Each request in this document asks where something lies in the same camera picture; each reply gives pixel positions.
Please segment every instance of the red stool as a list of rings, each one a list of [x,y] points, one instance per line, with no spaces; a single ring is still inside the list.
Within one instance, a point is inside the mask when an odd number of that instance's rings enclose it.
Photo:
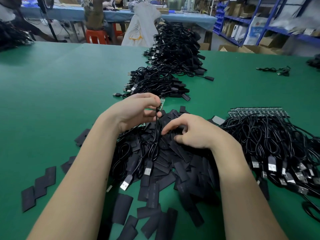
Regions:
[[[117,30],[116,23],[113,24],[113,29],[114,29],[114,34],[115,34],[116,37],[123,36],[122,30],[121,31]]]
[[[91,43],[90,37],[91,37],[93,44],[99,44],[99,43],[100,44],[110,44],[108,35],[107,35],[106,31],[104,31],[104,30],[89,30],[89,29],[87,29],[85,36],[86,36],[87,43],[89,43],[89,44]]]

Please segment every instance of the hand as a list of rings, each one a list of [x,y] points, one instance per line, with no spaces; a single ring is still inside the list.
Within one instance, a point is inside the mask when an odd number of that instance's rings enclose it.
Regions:
[[[152,93],[137,93],[115,103],[101,116],[111,118],[119,131],[125,132],[142,123],[155,121],[156,112],[146,109],[155,109],[160,103],[160,98]]]
[[[170,121],[161,134],[165,135],[180,125],[185,125],[186,128],[182,131],[182,135],[174,137],[178,143],[194,148],[208,148],[212,150],[212,153],[235,148],[242,152],[241,145],[229,133],[193,114],[184,113],[179,118]]]

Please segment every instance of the blue tablecloth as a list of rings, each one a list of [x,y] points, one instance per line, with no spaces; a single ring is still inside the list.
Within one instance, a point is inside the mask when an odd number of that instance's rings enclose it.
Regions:
[[[39,7],[21,7],[21,12],[26,18],[42,19],[43,15]],[[104,17],[109,22],[128,21],[133,17],[134,13],[128,10],[121,11],[104,11]],[[52,10],[48,10],[50,19],[65,21],[84,21],[84,9],[82,7],[64,7],[54,6]],[[206,14],[197,13],[170,13],[162,14],[162,19],[168,22],[195,23],[206,30],[212,30],[217,18]]]

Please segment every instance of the green table surface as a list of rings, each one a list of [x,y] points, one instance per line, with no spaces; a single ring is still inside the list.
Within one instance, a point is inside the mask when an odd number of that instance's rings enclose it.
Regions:
[[[74,139],[91,128],[95,119],[121,100],[127,73],[146,66],[146,48],[94,44],[36,42],[0,53],[0,239],[25,239],[46,203],[62,181],[60,168],[78,153]],[[191,100],[167,98],[163,109],[186,106],[192,114],[227,117],[230,108],[281,106],[291,121],[320,135],[320,75],[306,65],[307,58],[202,51],[203,67],[214,82],[200,77],[181,77]],[[290,66],[290,77],[257,71],[256,67]],[[25,213],[21,191],[34,184],[47,167],[57,166],[57,183]],[[125,194],[134,197],[129,214],[136,216],[140,182]],[[269,182],[269,205],[289,239],[319,239],[320,225],[302,209],[302,197]],[[106,194],[104,211],[112,193]],[[312,199],[320,206],[318,199]],[[183,210],[173,185],[160,193],[162,210],[178,210],[174,239],[224,239],[222,208],[197,204],[205,223],[196,228]],[[136,239],[146,219],[139,220]],[[122,226],[114,224],[109,239]]]

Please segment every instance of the table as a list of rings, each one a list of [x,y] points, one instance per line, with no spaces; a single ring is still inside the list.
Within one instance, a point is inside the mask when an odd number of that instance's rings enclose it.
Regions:
[[[39,7],[21,7],[21,12],[26,18],[30,19],[42,19]],[[131,20],[134,13],[129,10],[121,11],[104,11],[104,18],[108,22],[124,22]],[[84,9],[83,7],[71,7],[71,6],[58,6],[55,5],[52,10],[48,10],[48,16],[50,19],[65,20],[65,21],[84,21]],[[183,23],[195,23],[206,30],[212,30],[217,18],[208,16],[206,14],[198,13],[170,13],[162,14],[161,18],[168,22],[183,22]]]
[[[145,66],[145,48],[36,42],[0,53],[0,239],[25,239],[46,203],[64,177],[60,168],[78,153],[74,139],[91,128],[95,119],[121,100],[128,71]],[[319,74],[305,64],[306,57],[256,55],[202,51],[203,67],[210,82],[199,77],[181,77],[190,89],[191,100],[167,98],[163,109],[186,110],[206,119],[227,116],[234,107],[282,106],[297,126],[320,134]],[[290,77],[257,71],[256,67],[292,67]],[[45,168],[57,166],[57,183],[48,187],[37,205],[22,213],[23,189],[44,175]],[[134,197],[129,214],[136,216],[140,182],[125,194]],[[302,198],[269,182],[272,211],[290,240],[316,240],[320,225],[302,209]],[[107,193],[106,202],[117,193]],[[320,200],[312,198],[320,206]],[[174,239],[224,239],[222,208],[197,204],[205,224],[198,229],[183,210],[173,184],[160,193],[162,209],[178,210]],[[139,220],[137,240],[145,239]],[[109,239],[116,239],[122,226],[114,224]]]

